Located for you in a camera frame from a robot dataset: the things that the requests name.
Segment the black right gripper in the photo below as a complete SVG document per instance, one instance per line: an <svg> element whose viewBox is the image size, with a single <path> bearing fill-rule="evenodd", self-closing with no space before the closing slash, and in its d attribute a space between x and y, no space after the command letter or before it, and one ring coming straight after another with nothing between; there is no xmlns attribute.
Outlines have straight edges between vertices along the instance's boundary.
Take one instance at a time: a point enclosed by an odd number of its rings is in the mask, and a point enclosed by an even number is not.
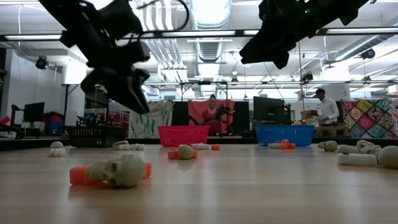
<svg viewBox="0 0 398 224"><path fill-rule="evenodd" d="M314 1L263 0L259 18L259 32L239 52L243 64L272 62L282 69L297 42L315 35Z"/></svg>

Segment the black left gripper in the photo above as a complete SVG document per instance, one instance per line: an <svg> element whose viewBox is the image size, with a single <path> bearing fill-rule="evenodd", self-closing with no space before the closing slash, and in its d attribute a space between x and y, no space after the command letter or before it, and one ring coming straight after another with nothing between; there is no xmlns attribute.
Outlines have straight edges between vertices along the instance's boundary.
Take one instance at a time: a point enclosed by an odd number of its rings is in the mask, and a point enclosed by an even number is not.
<svg viewBox="0 0 398 224"><path fill-rule="evenodd" d="M95 92L95 85L103 86L110 99L138 114L146 114L149 112L149 105L142 85L150 74L146 70L139 68L132 70L130 67L149 59L149 47L142 41L117 45L105 56L100 56L98 61L90 62L90 67L96 69L83 79L81 89L89 94ZM116 70L120 68L130 69L117 72Z"/></svg>

